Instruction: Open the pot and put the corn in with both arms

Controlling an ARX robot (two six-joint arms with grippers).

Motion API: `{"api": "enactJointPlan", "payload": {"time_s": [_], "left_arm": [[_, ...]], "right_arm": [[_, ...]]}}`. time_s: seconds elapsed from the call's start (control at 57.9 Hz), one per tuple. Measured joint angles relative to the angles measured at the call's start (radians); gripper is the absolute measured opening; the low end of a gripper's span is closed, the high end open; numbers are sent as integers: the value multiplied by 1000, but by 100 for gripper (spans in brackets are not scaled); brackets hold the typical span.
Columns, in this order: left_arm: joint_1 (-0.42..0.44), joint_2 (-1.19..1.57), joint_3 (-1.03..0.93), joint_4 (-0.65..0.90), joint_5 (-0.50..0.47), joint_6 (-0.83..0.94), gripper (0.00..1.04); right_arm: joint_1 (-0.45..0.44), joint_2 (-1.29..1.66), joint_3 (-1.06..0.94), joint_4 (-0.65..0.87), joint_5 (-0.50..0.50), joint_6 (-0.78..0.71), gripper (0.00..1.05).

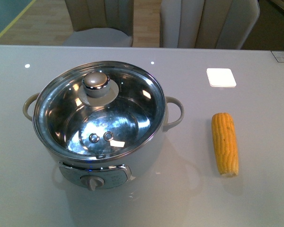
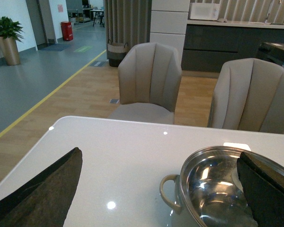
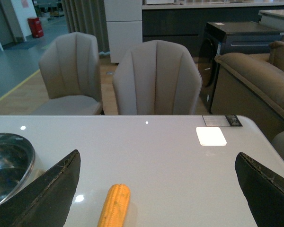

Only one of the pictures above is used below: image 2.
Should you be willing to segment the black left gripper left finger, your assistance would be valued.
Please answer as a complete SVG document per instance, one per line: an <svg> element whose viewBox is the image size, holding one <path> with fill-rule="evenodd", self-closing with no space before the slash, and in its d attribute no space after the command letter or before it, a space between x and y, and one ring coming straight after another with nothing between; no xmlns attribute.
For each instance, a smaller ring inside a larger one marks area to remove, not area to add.
<svg viewBox="0 0 284 227"><path fill-rule="evenodd" d="M0 227L62 227L82 169L74 148L0 200Z"/></svg>

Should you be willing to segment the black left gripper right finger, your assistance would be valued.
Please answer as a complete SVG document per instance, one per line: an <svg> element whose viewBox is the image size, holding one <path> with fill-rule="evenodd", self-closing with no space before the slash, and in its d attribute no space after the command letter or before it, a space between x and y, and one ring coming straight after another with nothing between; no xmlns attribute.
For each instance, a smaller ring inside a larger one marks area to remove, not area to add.
<svg viewBox="0 0 284 227"><path fill-rule="evenodd" d="M259 227L284 227L284 167L264 156L241 152L237 172Z"/></svg>

